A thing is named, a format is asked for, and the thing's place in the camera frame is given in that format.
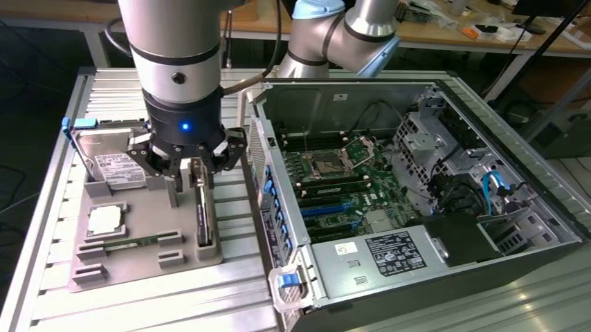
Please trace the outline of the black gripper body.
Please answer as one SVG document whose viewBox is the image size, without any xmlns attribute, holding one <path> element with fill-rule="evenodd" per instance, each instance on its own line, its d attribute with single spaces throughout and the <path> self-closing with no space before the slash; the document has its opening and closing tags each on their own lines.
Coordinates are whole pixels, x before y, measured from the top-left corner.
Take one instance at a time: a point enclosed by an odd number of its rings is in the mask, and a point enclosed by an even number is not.
<svg viewBox="0 0 591 332">
<path fill-rule="evenodd" d="M 215 89 L 204 99 L 190 103 L 159 100 L 143 91 L 154 145 L 166 153 L 182 148 L 182 157 L 198 157 L 211 152 L 224 141 L 226 132 L 220 121 L 222 89 Z"/>
</svg>

